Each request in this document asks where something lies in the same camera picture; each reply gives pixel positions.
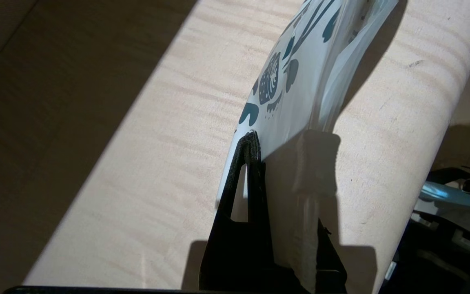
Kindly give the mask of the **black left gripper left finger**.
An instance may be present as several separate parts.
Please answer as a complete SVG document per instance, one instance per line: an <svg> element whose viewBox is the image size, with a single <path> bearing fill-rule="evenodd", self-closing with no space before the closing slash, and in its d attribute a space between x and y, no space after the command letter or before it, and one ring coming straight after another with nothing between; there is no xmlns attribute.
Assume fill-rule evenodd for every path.
<svg viewBox="0 0 470 294"><path fill-rule="evenodd" d="M248 219L231 219L237 184L247 167ZM202 259L200 288L215 292L275 292L277 267L259 138L248 132L236 145L226 183Z"/></svg>

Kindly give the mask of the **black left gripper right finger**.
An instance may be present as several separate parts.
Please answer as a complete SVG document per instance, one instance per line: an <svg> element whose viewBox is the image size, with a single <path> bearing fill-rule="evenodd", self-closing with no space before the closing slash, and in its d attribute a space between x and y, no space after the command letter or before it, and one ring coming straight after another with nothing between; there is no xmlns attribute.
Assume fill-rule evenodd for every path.
<svg viewBox="0 0 470 294"><path fill-rule="evenodd" d="M346 293L347 272L321 220L317 226L317 293Z"/></svg>

